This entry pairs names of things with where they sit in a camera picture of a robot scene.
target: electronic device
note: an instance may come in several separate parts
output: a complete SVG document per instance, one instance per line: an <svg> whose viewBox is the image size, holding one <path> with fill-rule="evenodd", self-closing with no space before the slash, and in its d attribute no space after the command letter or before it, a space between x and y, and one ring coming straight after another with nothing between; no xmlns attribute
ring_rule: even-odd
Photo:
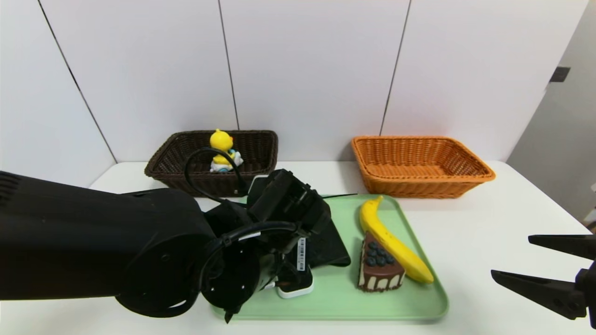
<svg viewBox="0 0 596 335"><path fill-rule="evenodd" d="M260 178L246 204L211 198L203 212L174 189L112 194L0 172L0 300L114 296L175 317L202 293L229 322L265 287L301 291L311 268L350 264L329 205L289 171ZM308 244L319 251L305 263Z"/></svg>

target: orange wicker basket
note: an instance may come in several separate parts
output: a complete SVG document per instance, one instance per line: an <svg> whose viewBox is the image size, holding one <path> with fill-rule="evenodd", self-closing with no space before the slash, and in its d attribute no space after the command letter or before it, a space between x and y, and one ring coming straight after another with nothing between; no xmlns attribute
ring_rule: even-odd
<svg viewBox="0 0 596 335"><path fill-rule="evenodd" d="M495 173L448 137L362 136L352 140L370 193L403 198L458 198Z"/></svg>

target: chocolate cake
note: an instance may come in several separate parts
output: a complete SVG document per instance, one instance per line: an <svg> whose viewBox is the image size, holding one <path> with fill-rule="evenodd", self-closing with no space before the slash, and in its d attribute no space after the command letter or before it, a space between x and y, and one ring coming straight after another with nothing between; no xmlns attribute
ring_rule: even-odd
<svg viewBox="0 0 596 335"><path fill-rule="evenodd" d="M358 288L365 292L396 290L406 271L376 238L367 232L362 243Z"/></svg>

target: toy figure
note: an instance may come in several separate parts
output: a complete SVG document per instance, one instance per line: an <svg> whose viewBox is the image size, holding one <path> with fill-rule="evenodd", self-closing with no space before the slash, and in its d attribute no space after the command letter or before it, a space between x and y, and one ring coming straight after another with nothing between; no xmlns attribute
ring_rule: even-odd
<svg viewBox="0 0 596 335"><path fill-rule="evenodd" d="M240 156L240 153L232 149L234 138L228 135L228 133L215 129L215 132L211 135L211 139L209 139L209 143L211 144L211 147L228 153L230 158L236 163L236 166L240 166L244 161ZM234 168L230 165L228 160L222 155L215 156L211 162L211 172L228 172L233 169Z"/></svg>

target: banana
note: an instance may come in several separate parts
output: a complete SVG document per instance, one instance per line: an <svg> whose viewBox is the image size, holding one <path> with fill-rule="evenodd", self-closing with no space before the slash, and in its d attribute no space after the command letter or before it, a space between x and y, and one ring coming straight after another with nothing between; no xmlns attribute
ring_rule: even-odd
<svg viewBox="0 0 596 335"><path fill-rule="evenodd" d="M383 225L377 216L378 205L383 200L379 196L374 200L367 200L360 208L360 226L366 234L369 231L381 245L391 253L395 259L406 270L406 275L421 283L434 282L433 274L428 266L410 250L405 244L398 240Z"/></svg>

